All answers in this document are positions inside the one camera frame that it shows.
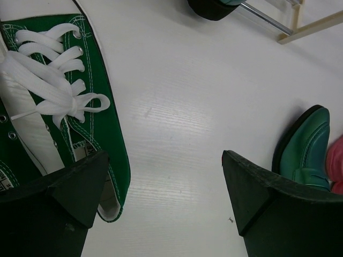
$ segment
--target rubber sole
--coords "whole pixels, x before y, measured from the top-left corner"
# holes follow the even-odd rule
[[[275,147],[273,162],[272,162],[272,171],[274,173],[280,174],[280,163],[282,154],[284,153],[287,145],[294,136],[295,132],[300,128],[300,126],[310,117],[315,111],[323,108],[321,105],[312,106],[306,112],[304,112],[296,122],[287,130],[285,134],[279,140],[277,146]]]

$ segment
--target shoe rack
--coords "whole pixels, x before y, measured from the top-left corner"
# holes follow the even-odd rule
[[[343,23],[343,11],[339,11],[330,16],[324,17],[320,20],[301,26],[302,13],[305,7],[305,0],[286,0],[291,3],[293,9],[292,22],[289,27],[279,23],[268,15],[262,13],[260,10],[251,6],[250,4],[243,3],[241,7],[263,19],[273,27],[282,32],[278,36],[277,41],[280,44],[287,44],[302,37],[317,33],[324,29],[333,27],[335,25]]]

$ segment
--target green leather shoe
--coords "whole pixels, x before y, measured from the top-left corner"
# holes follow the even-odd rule
[[[272,171],[297,183],[330,191],[325,155],[330,134],[329,111],[315,105],[279,141]]]

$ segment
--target white shoelace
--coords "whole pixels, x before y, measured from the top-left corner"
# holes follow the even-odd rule
[[[54,124],[60,128],[62,119],[66,116],[77,118],[81,123],[85,121],[84,112],[100,112],[110,106],[110,100],[102,94],[87,93],[85,83],[78,79],[70,84],[64,73],[69,71],[84,71],[85,67],[80,59],[83,54],[81,47],[71,47],[64,51],[61,36],[73,31],[76,38],[80,38],[80,30],[73,24],[59,24],[46,32],[17,31],[16,44],[22,44],[18,52],[8,51],[0,70],[7,73],[14,81],[30,92],[43,98],[35,110],[11,117],[12,120],[35,112],[42,115],[52,115]],[[42,54],[51,62],[44,65],[30,57],[31,54]],[[93,99],[100,100],[100,107],[86,107]]]

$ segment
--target pink shoe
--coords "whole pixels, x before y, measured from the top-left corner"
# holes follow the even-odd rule
[[[327,152],[326,171],[332,181],[343,182],[343,137],[340,137]]]
[[[331,188],[331,192],[335,194],[343,194],[343,182],[336,182]]]

